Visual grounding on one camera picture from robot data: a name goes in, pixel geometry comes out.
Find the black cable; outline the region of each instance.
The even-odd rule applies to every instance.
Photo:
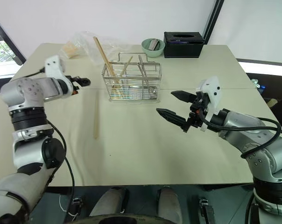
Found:
[[[276,133],[274,134],[274,136],[267,142],[265,142],[264,144],[261,144],[260,146],[253,148],[245,153],[243,153],[241,155],[241,158],[245,159],[249,154],[257,152],[258,150],[261,150],[267,146],[269,146],[270,144],[272,144],[278,137],[279,135],[282,133],[282,128],[281,125],[274,120],[271,119],[267,119],[267,118],[259,118],[261,120],[264,121],[268,121],[268,122],[272,122],[274,124],[277,125],[276,127],[271,127],[271,126],[255,126],[255,127],[224,127],[224,126],[219,126],[219,125],[215,125],[209,121],[207,121],[203,115],[203,111],[202,109],[199,109],[199,117],[200,119],[207,124],[208,126],[215,128],[217,130],[223,130],[223,131],[252,131],[252,130],[273,130],[276,131]]]
[[[250,199],[246,207],[245,224],[248,224],[249,222],[249,213],[250,213],[250,208],[251,208],[253,200],[254,200],[254,193],[252,193],[252,195],[250,196]]]
[[[67,147],[66,147],[66,142],[65,142],[65,139],[63,137],[63,135],[61,134],[61,132],[58,130],[58,128],[56,128],[49,120],[48,120],[48,123],[53,127],[53,129],[58,133],[58,135],[60,136],[61,140],[62,140],[62,143],[63,143],[63,147],[65,149],[65,153],[67,151]],[[74,174],[72,173],[72,170],[71,170],[71,165],[70,163],[68,162],[68,159],[65,157],[65,162],[67,164],[67,167],[70,171],[70,176],[71,176],[71,193],[70,193],[70,201],[67,205],[67,209],[66,209],[66,213],[65,213],[65,217],[64,217],[64,221],[63,223],[66,222],[66,218],[68,216],[68,213],[70,212],[70,208],[71,208],[71,203],[72,203],[72,199],[74,198],[74,194],[75,194],[75,178],[74,178]]]
[[[39,69],[39,71],[38,72],[36,72],[36,73],[33,73],[33,74],[30,74],[30,75],[26,75],[26,76],[24,76],[24,77],[31,77],[31,76],[35,76],[35,75],[37,75],[37,74],[39,74],[39,73],[44,73],[45,72],[45,68],[43,67],[42,69]]]
[[[250,154],[252,153],[255,153],[257,152],[258,150],[261,150],[267,146],[269,146],[270,144],[272,144],[274,141],[276,141],[278,138],[279,138],[279,135],[281,134],[282,132],[282,128],[281,128],[281,125],[279,124],[279,122],[275,121],[275,120],[271,120],[271,119],[268,119],[268,118],[258,118],[260,120],[264,120],[264,121],[267,121],[267,122],[271,122],[273,124],[275,124],[277,126],[277,131],[276,133],[274,134],[274,136],[267,142],[261,144],[260,146],[257,146],[251,150],[248,150],[246,152],[244,152],[241,156],[241,158],[245,159],[247,156],[249,156]]]

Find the plastic bag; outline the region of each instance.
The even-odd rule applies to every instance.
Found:
[[[126,52],[130,49],[130,45],[111,37],[98,36],[88,31],[75,33],[70,41],[68,41],[59,51],[62,59],[69,59],[78,55],[88,55],[95,64],[102,64],[102,56],[93,40],[96,36],[103,48],[108,60],[116,59],[119,52]]]

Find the metal utensil holder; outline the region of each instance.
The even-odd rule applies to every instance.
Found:
[[[121,61],[123,56],[142,55],[146,62],[130,62],[123,76],[120,76],[127,62]],[[161,65],[148,61],[145,53],[123,53],[118,54],[118,61],[110,62],[115,76],[109,73],[104,65],[102,76],[106,84],[110,100],[134,100],[150,101],[158,100],[158,92],[162,78]]]

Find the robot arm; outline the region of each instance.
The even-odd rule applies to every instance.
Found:
[[[0,180],[0,223],[23,223],[42,197],[65,159],[65,150],[48,124],[44,102],[77,94],[90,80],[63,74],[58,56],[45,62],[46,78],[19,78],[5,84],[0,95],[14,126],[13,159],[17,173]]]
[[[197,88],[196,95],[184,91],[174,91],[172,94],[179,100],[192,103],[188,119],[167,109],[157,108],[159,114],[180,126],[184,132],[190,126],[201,127],[202,131],[210,129],[217,132],[219,137],[240,150],[253,175],[258,217],[264,220],[263,223],[268,223],[264,219],[265,215],[274,215],[276,223],[282,223],[282,137],[260,150],[251,151],[273,138],[274,134],[268,129],[277,131],[280,126],[267,128],[259,118],[227,109],[218,110],[221,92],[216,77],[204,80]],[[241,131],[240,127],[259,129]]]

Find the tissue box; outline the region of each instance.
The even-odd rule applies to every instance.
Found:
[[[164,32],[164,57],[199,57],[204,39],[198,32]]]

